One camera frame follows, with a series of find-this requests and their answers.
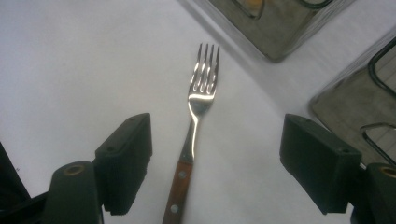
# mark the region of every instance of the fork handle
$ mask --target fork handle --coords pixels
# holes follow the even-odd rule
[[[172,188],[166,204],[163,224],[181,223],[187,191],[189,190],[192,163],[178,161]]]

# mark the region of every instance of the stainless steel fork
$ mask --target stainless steel fork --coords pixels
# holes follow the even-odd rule
[[[201,118],[213,103],[218,83],[220,48],[217,47],[216,59],[213,62],[214,47],[214,45],[211,46],[209,59],[207,59],[209,49],[207,44],[203,58],[201,57],[202,44],[198,50],[198,59],[192,74],[187,99],[191,114],[190,127],[175,170],[172,188],[163,215],[163,224],[177,224],[181,222],[194,162],[198,125]]]

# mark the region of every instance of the clear plastic container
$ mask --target clear plastic container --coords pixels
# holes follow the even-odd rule
[[[396,37],[368,63],[361,58],[352,64],[311,100],[310,108],[330,131],[362,152],[363,164],[396,165],[395,91]]]
[[[354,0],[207,1],[262,54],[278,62]]]

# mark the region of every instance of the fork head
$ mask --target fork head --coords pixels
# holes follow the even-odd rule
[[[200,118],[209,109],[215,98],[220,47],[217,47],[216,57],[213,56],[214,48],[214,45],[210,48],[209,59],[207,58],[208,44],[205,46],[204,55],[201,55],[202,44],[198,50],[198,59],[192,74],[188,95],[189,109],[194,120]]]

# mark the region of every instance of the white table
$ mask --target white table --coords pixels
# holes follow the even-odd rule
[[[0,141],[29,190],[151,114],[153,156],[127,216],[161,223],[189,124],[199,43],[221,45],[215,103],[199,133],[184,223],[349,223],[323,216],[279,161],[285,113],[307,102],[396,24],[394,0],[358,0],[282,63],[236,46],[192,1],[1,1]]]

